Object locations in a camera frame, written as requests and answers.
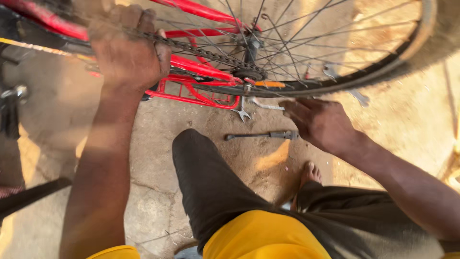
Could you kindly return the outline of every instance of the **hand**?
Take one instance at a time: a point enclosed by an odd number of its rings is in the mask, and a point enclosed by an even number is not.
[[[98,21],[90,26],[91,46],[104,75],[103,91],[143,93],[169,74],[171,48],[128,35],[121,26],[155,33],[155,11],[118,5],[109,16],[113,24]],[[157,33],[166,37],[163,30]]]
[[[299,129],[300,136],[315,147],[336,155],[346,153],[361,139],[338,102],[316,99],[297,99],[279,104]]]

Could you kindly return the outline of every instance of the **red bicycle frame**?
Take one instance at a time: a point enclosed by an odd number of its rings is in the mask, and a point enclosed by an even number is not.
[[[221,22],[224,24],[232,25],[231,27],[222,27],[222,28],[203,28],[203,29],[187,29],[187,30],[171,30],[166,31],[167,38],[180,38],[180,37],[187,37],[190,41],[191,45],[196,46],[195,37],[211,37],[211,36],[220,36],[225,35],[225,33],[240,33],[240,30],[244,28],[244,26],[248,26],[247,24],[243,24],[239,19],[233,18],[232,16],[225,14],[223,12],[214,10],[212,8],[203,6],[201,4],[197,4],[195,2],[191,2],[189,0],[151,0],[153,2],[171,6],[181,9],[184,12],[197,15],[209,20]],[[52,13],[51,11],[47,10],[46,8],[28,1],[28,0],[0,0],[0,4],[4,4],[13,10],[19,11],[21,13],[25,13],[46,26],[46,29],[49,29],[53,32],[57,32],[69,37],[77,38],[80,40],[88,41],[88,34],[86,28],[84,26],[74,24],[67,20],[60,18],[58,15]],[[191,84],[201,84],[201,85],[208,85],[208,86],[235,86],[237,84],[242,84],[242,80],[240,78],[234,77],[232,74],[227,72],[215,69],[209,63],[207,63],[206,59],[203,57],[197,57],[199,62],[177,56],[171,56],[171,65],[178,67],[180,69],[191,71],[197,75],[204,76],[204,77],[212,77],[215,80],[212,82],[200,82],[198,83],[193,77],[190,76],[179,76],[179,75],[169,75],[166,78],[163,78],[160,82],[160,87],[156,92],[154,91],[147,91],[146,93],[150,96],[159,96],[163,98],[169,98],[174,100],[180,101],[187,101],[191,103],[197,103],[206,106],[213,106],[217,108],[223,109],[233,109],[237,105],[239,101],[239,97],[235,98],[235,102],[233,105],[221,105],[215,102],[215,99],[208,98],[203,96],[202,94],[195,91]],[[195,99],[191,99],[188,97],[181,97],[174,96],[170,94],[166,94],[164,92],[164,85],[165,81],[175,81],[179,82],[184,85],[188,91],[195,97]]]

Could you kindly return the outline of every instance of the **bare foot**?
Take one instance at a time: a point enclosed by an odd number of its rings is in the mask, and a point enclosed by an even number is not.
[[[300,177],[299,190],[302,188],[303,185],[305,185],[309,181],[315,181],[315,182],[322,183],[321,173],[319,172],[318,167],[311,161],[305,164],[304,171],[302,172],[302,176]],[[294,197],[294,200],[291,205],[292,212],[297,211],[296,203],[297,203],[297,194]]]

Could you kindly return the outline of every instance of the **dark gray pants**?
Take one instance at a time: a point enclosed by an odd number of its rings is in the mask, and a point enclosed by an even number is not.
[[[412,222],[386,192],[308,182],[294,213],[248,188],[207,137],[180,133],[172,156],[198,251],[227,222],[250,210],[288,215],[302,222],[333,258],[439,258],[436,239]]]

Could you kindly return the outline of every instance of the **sandy floor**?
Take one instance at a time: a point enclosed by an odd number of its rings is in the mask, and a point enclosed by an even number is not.
[[[151,5],[147,0],[141,3]],[[350,6],[343,15],[353,20],[364,9],[356,12]],[[90,76],[85,64],[76,59],[13,47],[8,54],[22,61],[19,67],[7,68],[9,84],[29,85],[31,97],[20,107],[22,137],[17,145],[0,140],[0,183],[20,183],[17,175],[21,170],[28,188],[60,175],[72,176],[98,105],[102,79]],[[459,65],[457,54],[423,71],[363,89],[361,93],[371,98],[368,108],[344,92],[323,98],[342,102],[357,129],[440,176],[454,143],[452,110],[456,106],[452,100],[460,97]],[[263,101],[275,104],[278,100]],[[303,140],[223,141],[228,133],[295,130],[279,111],[246,107],[253,119],[243,124],[232,111],[158,98],[140,104],[131,144],[132,184],[125,228],[127,243],[136,246],[142,258],[170,258],[176,249],[193,241],[171,159],[172,140],[187,128],[209,136],[235,173],[257,194],[277,204],[294,194],[299,172],[309,160],[319,166],[325,184],[380,188],[362,172]],[[14,150],[16,155],[4,150]],[[5,218],[1,258],[57,258],[69,191],[66,188]]]

